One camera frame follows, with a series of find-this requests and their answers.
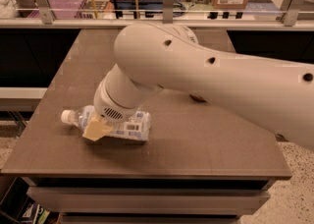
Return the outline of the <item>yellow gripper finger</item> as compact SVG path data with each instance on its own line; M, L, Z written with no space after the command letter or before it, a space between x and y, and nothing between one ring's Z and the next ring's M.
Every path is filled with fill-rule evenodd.
M97 141L107 136L112 130L113 127L104 117L94 113L88 120L82 136L88 140Z

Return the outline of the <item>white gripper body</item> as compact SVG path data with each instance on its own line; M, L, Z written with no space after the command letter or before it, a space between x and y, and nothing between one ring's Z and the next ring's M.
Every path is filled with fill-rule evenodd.
M140 100L140 89L130 80L116 83L104 79L94 94L93 105L96 112L109 122L121 123L136 112Z

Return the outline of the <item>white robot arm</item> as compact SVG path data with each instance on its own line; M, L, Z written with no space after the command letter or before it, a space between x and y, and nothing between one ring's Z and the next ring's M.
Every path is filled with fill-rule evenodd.
M93 99L124 122L149 96L184 91L307 149L314 148L314 66L201 46L187 27L134 23L117 35L116 64Z

